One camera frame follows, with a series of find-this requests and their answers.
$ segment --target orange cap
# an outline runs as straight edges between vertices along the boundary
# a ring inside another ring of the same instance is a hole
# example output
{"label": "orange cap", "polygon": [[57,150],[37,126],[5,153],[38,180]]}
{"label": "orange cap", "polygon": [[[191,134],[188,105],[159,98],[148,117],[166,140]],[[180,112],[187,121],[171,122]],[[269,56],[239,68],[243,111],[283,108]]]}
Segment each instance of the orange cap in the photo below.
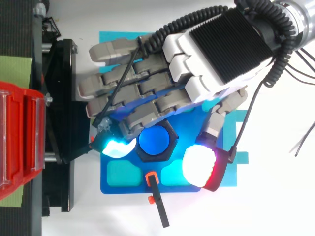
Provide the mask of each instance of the orange cap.
{"label": "orange cap", "polygon": [[155,176],[156,181],[157,181],[157,184],[159,184],[159,180],[158,180],[158,175],[157,175],[157,173],[156,173],[155,171],[151,171],[151,172],[148,172],[148,173],[146,174],[146,181],[147,181],[147,185],[148,185],[149,187],[151,187],[150,182],[149,182],[149,176]]}
{"label": "orange cap", "polygon": [[155,203],[154,197],[153,197],[152,195],[151,195],[151,196],[148,196],[148,200],[149,200],[149,203],[150,203],[150,204]]}

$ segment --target red crate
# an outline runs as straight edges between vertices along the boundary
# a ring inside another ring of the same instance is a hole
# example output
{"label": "red crate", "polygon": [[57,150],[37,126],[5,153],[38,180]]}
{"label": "red crate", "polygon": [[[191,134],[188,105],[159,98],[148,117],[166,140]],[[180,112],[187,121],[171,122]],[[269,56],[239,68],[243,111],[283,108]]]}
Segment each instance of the red crate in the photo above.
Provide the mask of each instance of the red crate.
{"label": "red crate", "polygon": [[44,96],[0,82],[0,200],[42,171],[44,154]]}

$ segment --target glowing white light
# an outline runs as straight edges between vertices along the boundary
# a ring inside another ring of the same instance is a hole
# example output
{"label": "glowing white light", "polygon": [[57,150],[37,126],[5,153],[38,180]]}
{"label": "glowing white light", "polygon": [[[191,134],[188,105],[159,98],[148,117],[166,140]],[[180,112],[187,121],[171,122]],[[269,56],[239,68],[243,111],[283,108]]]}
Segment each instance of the glowing white light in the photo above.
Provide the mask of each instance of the glowing white light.
{"label": "glowing white light", "polygon": [[134,149],[136,143],[136,139],[133,139],[129,144],[118,143],[115,140],[111,140],[107,143],[103,154],[112,158],[122,158]]}
{"label": "glowing white light", "polygon": [[203,187],[207,183],[216,156],[210,149],[202,145],[193,145],[186,149],[183,158],[183,173],[186,180],[197,187]]}

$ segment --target metal rod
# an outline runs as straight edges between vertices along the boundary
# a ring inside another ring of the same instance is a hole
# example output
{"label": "metal rod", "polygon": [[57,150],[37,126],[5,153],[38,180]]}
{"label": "metal rod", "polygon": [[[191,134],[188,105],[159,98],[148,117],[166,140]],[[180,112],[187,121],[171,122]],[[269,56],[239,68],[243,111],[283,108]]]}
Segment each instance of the metal rod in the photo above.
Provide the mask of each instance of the metal rod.
{"label": "metal rod", "polygon": [[55,154],[53,152],[46,152],[45,162],[57,162]]}
{"label": "metal rod", "polygon": [[49,53],[51,46],[52,46],[51,43],[43,43],[41,45],[41,52],[42,53]]}

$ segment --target black heat sink fins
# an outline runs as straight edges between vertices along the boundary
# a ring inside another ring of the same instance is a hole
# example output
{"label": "black heat sink fins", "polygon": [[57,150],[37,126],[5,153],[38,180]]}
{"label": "black heat sink fins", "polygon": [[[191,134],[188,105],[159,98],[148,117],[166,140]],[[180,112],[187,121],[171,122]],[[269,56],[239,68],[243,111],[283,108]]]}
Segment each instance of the black heat sink fins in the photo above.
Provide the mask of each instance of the black heat sink fins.
{"label": "black heat sink fins", "polygon": [[189,32],[224,84],[273,56],[238,9],[231,9]]}

